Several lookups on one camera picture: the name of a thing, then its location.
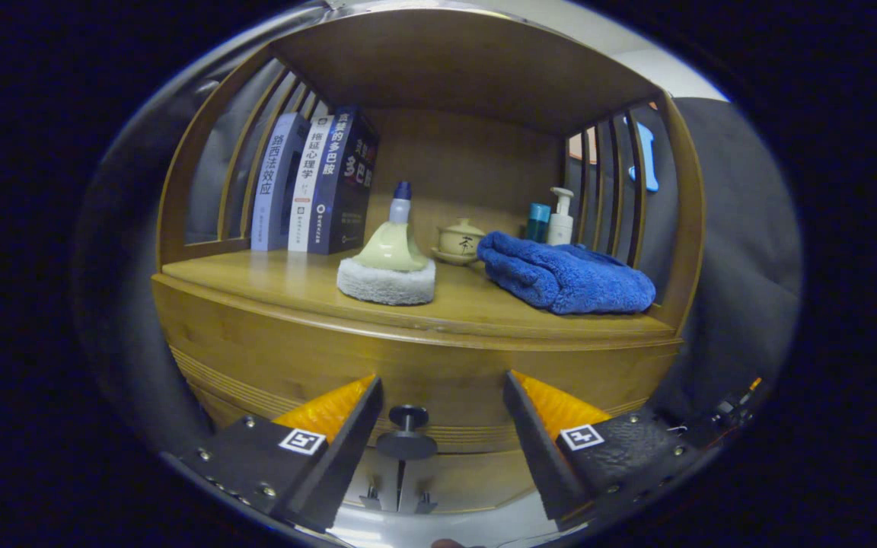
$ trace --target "book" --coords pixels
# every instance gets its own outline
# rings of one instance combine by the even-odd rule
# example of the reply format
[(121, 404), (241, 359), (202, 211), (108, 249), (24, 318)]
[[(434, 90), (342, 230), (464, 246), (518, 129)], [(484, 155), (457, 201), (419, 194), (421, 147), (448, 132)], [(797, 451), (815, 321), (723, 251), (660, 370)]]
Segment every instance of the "book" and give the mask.
[(334, 115), (317, 164), (309, 253), (339, 253), (365, 242), (378, 135), (356, 107), (338, 108)]
[(299, 114), (282, 114), (266, 143), (255, 181), (250, 248), (279, 250), (289, 240), (289, 214), (298, 166), (310, 123)]
[(314, 188), (317, 186), (319, 163), (327, 144), (327, 135), (333, 126), (333, 116), (314, 119), (307, 134), (300, 165), (293, 188), (292, 208), (289, 214), (289, 242), (292, 252), (306, 252), (310, 240), (310, 217), (313, 212)]

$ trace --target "blue cap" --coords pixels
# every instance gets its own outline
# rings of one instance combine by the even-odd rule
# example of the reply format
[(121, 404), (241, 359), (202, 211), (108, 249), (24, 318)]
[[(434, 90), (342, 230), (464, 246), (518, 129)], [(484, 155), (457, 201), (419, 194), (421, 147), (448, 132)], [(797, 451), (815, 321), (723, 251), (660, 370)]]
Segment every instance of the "blue cap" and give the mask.
[(530, 204), (530, 218), (533, 221), (550, 222), (550, 206), (543, 204)]
[(401, 200), (411, 199), (411, 183), (406, 180), (397, 181), (397, 188), (394, 190), (394, 197)]

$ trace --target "black knob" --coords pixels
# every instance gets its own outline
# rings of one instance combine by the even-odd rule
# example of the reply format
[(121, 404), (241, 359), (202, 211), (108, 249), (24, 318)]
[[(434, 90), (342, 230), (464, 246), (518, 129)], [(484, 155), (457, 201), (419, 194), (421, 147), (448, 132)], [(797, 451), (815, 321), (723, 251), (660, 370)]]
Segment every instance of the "black knob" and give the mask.
[(387, 418), (399, 426), (400, 430), (388, 432), (378, 437), (377, 448), (388, 457), (399, 460), (428, 458), (439, 450), (435, 440), (414, 432), (415, 428), (429, 422), (429, 412), (418, 406), (393, 406)]

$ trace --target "metal bracket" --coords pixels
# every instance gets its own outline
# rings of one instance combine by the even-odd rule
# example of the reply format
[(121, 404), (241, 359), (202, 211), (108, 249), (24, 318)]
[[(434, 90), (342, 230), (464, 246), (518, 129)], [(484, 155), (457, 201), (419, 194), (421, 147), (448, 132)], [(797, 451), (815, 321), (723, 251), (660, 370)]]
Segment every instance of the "metal bracket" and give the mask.
[(381, 500), (378, 498), (377, 489), (375, 486), (368, 486), (368, 496), (359, 496), (358, 499), (361, 499), (361, 503), (368, 508), (368, 510), (380, 510), (381, 509)]
[(429, 492), (422, 493), (422, 498), (415, 507), (415, 514), (431, 514), (435, 507), (439, 506), (437, 502), (432, 502), (432, 495)]

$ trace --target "white sponge pad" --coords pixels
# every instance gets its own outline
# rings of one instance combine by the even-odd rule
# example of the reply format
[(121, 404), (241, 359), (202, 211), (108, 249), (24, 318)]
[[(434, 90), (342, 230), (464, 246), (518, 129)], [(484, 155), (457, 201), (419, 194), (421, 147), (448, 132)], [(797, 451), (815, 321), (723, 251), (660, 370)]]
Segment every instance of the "white sponge pad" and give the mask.
[(414, 272), (371, 268), (353, 259), (340, 261), (337, 288), (361, 301), (424, 304), (435, 298), (435, 261)]

